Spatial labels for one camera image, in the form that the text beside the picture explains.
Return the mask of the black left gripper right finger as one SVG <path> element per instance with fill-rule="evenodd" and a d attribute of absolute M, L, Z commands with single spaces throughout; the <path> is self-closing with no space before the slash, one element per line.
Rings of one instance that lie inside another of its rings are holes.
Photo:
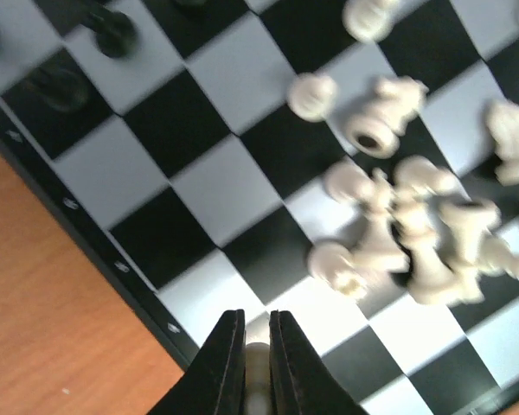
<path fill-rule="evenodd" d="M 291 312 L 271 312 L 269 329 L 272 405 L 276 414 L 366 412 L 332 377 Z"/>

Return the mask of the black white chessboard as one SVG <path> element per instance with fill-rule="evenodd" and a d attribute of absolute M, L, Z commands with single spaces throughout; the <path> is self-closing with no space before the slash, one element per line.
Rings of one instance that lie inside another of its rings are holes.
<path fill-rule="evenodd" d="M 134 51 L 103 55 L 82 22 L 91 3 L 128 15 Z M 289 310 L 324 365 L 373 414 L 491 414 L 519 392 L 519 281 L 482 277 L 485 299 L 424 307 L 407 275 L 357 303 L 320 286 L 305 259 L 352 246 L 364 219 L 323 189 L 340 161 L 391 174 L 421 155 L 459 179 L 458 199 L 500 209 L 519 253 L 519 185 L 495 177 L 491 99 L 519 104 L 519 1 L 405 1 L 380 43 L 361 44 L 341 1 L 0 1 L 0 146 L 181 366 L 225 310 L 262 341 Z M 57 112 L 22 81 L 80 75 L 89 100 Z M 287 92 L 327 74 L 336 103 L 299 118 Z M 429 88 L 388 159 L 344 136 L 378 78 Z"/>

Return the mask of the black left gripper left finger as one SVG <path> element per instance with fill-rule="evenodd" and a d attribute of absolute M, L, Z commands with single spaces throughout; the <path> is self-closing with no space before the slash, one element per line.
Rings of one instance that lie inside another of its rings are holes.
<path fill-rule="evenodd" d="M 245 313 L 223 312 L 182 378 L 149 410 L 156 415 L 242 413 Z"/>

